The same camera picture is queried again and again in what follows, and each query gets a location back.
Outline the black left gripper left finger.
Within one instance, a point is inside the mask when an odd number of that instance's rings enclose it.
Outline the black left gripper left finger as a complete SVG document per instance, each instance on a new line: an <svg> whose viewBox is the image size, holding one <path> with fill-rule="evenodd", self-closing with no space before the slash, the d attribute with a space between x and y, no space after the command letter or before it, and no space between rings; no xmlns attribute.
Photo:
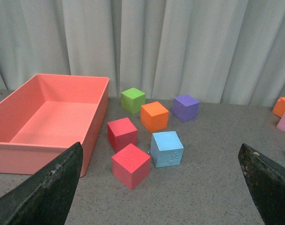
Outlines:
<svg viewBox="0 0 285 225"><path fill-rule="evenodd" d="M77 142L0 198L0 225L63 225L83 161Z"/></svg>

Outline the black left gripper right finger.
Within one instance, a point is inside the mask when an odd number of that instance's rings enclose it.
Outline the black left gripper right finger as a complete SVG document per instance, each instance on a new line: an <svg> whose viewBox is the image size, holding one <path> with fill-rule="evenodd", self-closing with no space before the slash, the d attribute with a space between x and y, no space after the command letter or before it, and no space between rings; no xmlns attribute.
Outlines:
<svg viewBox="0 0 285 225"><path fill-rule="evenodd" d="M285 168L245 143L238 160L263 222L285 225Z"/></svg>

